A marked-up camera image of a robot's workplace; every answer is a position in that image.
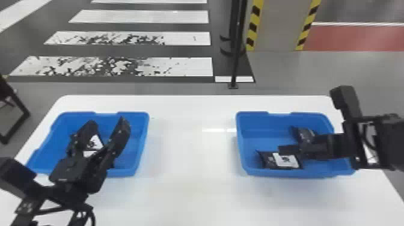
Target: black pole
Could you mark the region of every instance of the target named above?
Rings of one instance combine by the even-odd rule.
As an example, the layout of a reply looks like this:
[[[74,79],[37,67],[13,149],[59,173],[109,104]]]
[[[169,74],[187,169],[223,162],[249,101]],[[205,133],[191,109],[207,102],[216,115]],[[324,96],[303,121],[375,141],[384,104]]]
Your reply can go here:
[[[237,21],[240,15],[240,0],[233,0],[231,4],[231,17],[230,17],[230,47],[233,49],[237,39]]]
[[[231,45],[234,45],[234,39],[236,38],[237,20],[240,12],[240,0],[231,0],[231,12],[230,12],[230,24],[228,26],[228,34],[220,35],[222,41],[231,41]]]
[[[240,21],[237,24],[237,39],[236,39],[236,48],[234,52],[234,66],[233,66],[233,73],[231,74],[231,83],[228,85],[228,88],[231,90],[238,89],[237,85],[237,71],[239,68],[239,60],[241,55],[241,47],[243,42],[243,35],[244,35],[244,24],[245,24],[245,17],[247,12],[247,0],[242,0],[241,3],[241,11],[240,11]]]

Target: red floor marking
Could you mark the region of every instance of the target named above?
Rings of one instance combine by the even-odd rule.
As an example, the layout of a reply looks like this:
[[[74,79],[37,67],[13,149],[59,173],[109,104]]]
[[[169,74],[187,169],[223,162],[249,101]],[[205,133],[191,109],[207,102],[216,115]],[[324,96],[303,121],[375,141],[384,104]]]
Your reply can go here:
[[[312,26],[304,50],[404,51],[404,27]]]

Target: white label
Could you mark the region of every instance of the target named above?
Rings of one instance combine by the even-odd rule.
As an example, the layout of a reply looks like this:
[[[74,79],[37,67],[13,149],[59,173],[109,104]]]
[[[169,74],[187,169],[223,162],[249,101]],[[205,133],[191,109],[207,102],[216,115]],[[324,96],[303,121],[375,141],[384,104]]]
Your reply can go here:
[[[299,162],[294,155],[280,156],[279,153],[274,153],[274,158],[278,167],[300,168]]]
[[[98,135],[94,135],[91,139],[90,142],[87,145],[87,148],[91,148],[94,150],[100,150],[104,146],[102,145],[101,139],[98,137]],[[84,152],[84,157],[89,157],[92,154],[94,154],[97,151],[85,151]]]

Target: robotic arm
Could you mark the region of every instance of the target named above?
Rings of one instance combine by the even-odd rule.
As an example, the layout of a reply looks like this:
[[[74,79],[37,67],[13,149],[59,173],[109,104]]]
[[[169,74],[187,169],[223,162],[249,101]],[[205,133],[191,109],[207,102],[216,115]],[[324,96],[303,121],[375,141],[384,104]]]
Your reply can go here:
[[[90,139],[98,134],[98,125],[89,121],[71,136],[67,157],[61,159],[49,176],[55,185],[44,187],[34,181],[36,173],[11,158],[0,158],[0,188],[22,199],[12,226],[37,226],[35,216],[72,210],[68,226],[84,226],[88,219],[96,224],[93,207],[85,201],[89,194],[100,191],[107,170],[111,168],[130,137],[130,125],[120,118],[109,142],[89,157],[84,157]],[[52,201],[59,206],[41,209]]]
[[[343,133],[317,135],[305,128],[292,128],[298,145],[279,146],[279,154],[300,159],[328,160],[348,157],[354,169],[404,171],[404,119],[397,114],[365,117],[353,87],[341,86],[330,92],[336,109],[341,110]],[[375,135],[368,138],[368,130]],[[364,147],[373,157],[369,158]]]

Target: label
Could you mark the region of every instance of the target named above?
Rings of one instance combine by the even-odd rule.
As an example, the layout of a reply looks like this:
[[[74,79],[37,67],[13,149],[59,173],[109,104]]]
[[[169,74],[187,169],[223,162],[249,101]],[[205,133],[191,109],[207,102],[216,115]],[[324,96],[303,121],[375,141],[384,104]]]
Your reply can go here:
[[[95,152],[103,148],[104,145],[102,144],[102,141],[98,135],[94,135],[89,143],[87,144],[87,148],[91,149],[89,151],[84,151],[84,157],[90,157],[93,155]]]

